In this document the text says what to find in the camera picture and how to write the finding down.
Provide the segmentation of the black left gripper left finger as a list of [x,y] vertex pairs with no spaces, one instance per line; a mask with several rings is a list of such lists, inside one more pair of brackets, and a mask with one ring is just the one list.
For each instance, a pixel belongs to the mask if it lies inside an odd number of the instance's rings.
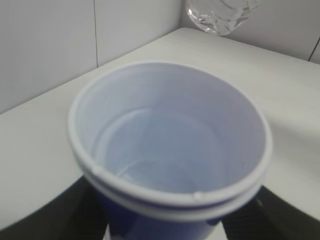
[[33,214],[0,231],[2,240],[102,240],[108,221],[96,192],[81,177]]

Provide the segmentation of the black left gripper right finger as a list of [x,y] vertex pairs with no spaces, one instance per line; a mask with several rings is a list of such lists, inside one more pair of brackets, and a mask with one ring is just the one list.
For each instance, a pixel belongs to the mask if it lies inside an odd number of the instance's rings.
[[320,221],[266,187],[248,204],[222,219],[229,240],[318,240]]

